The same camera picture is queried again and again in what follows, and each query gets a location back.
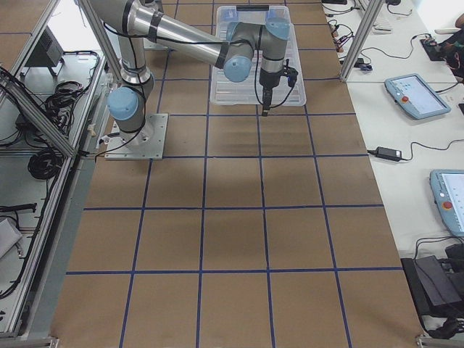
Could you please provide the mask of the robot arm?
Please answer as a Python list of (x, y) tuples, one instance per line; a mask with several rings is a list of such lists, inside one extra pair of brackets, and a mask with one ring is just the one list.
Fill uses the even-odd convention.
[(153, 89), (154, 77), (146, 66), (144, 41), (159, 43), (199, 61), (212, 65), (234, 83), (249, 76), (252, 59), (261, 53), (258, 99), (262, 115), (272, 108), (273, 89), (282, 78), (293, 88), (298, 72), (285, 58), (291, 24), (287, 19), (271, 17), (263, 24), (232, 22), (224, 40), (177, 21), (143, 1), (91, 1), (92, 10), (103, 25), (117, 35), (121, 52), (122, 85), (107, 98), (109, 113), (119, 128), (120, 140), (114, 151), (132, 158), (155, 158), (155, 149), (163, 149), (165, 127), (159, 121), (166, 115), (148, 116), (146, 101)]

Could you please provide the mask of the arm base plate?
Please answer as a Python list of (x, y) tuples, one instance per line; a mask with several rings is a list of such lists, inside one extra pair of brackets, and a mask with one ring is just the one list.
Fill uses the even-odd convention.
[(152, 51), (167, 51), (169, 48), (164, 46), (160, 43), (152, 42), (146, 38), (144, 38), (144, 49), (145, 50), (152, 50)]
[(104, 157), (108, 160), (161, 160), (167, 123), (168, 113), (148, 114), (144, 128), (127, 144), (131, 137), (126, 133), (120, 133), (119, 126), (114, 121), (112, 131), (118, 135), (107, 141), (107, 152)]

